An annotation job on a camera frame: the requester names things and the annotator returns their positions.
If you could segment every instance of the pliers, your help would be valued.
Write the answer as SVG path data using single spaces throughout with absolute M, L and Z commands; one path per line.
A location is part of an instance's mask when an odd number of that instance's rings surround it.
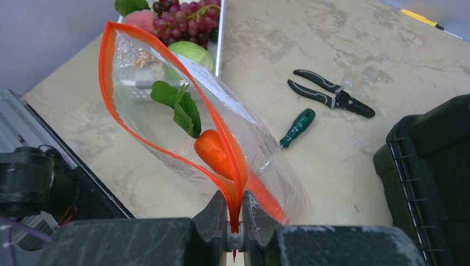
M 289 84 L 290 88 L 303 97 L 319 101 L 329 108 L 342 108 L 367 118 L 371 118 L 375 115 L 375 111 L 372 108 L 351 97 L 349 93 L 344 91 L 343 86 L 331 83 L 315 72 L 297 69 L 294 70 L 294 75 L 306 78 L 323 89 L 336 94 L 336 97 L 333 99 L 326 94 L 306 88 L 290 79 L 287 80 L 287 84 Z

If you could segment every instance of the red grapes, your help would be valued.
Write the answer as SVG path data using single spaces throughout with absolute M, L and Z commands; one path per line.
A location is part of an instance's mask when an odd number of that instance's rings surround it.
M 210 32 L 219 26 L 220 6 L 220 0 L 181 4 L 179 0 L 158 0 L 152 5 L 158 15 L 154 35 L 166 46 L 187 40 L 207 49 Z

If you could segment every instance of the black plastic box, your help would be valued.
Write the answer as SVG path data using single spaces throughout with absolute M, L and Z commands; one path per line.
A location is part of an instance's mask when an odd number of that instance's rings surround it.
M 428 265 L 470 265 L 470 94 L 410 115 L 374 155 L 393 225 Z

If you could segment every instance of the orange carrot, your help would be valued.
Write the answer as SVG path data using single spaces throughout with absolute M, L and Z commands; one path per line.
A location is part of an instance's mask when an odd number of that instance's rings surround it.
M 215 173 L 233 180 L 228 155 L 217 131 L 213 129 L 204 131 L 194 142 L 194 150 Z
M 223 148 L 222 141 L 217 131 L 209 129 L 203 132 L 194 142 L 194 149 L 202 161 L 209 165 L 215 173 L 226 179 L 233 180 L 228 155 Z M 279 202 L 253 171 L 250 171 L 247 189 L 253 193 L 258 203 L 269 215 L 280 222 L 282 221 L 284 211 L 279 205 Z

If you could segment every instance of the table surface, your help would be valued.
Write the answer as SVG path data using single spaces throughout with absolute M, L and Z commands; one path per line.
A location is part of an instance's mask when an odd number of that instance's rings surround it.
M 100 41 L 24 98 L 135 216 L 194 216 L 207 200 L 106 110 L 97 74 Z M 287 79 L 308 83 L 294 69 L 345 85 L 376 116 L 300 98 Z M 375 0 L 227 1 L 222 80 L 277 139 L 305 108 L 317 113 L 284 151 L 309 192 L 312 224 L 389 225 L 372 157 L 402 117 L 469 93 L 470 46 Z

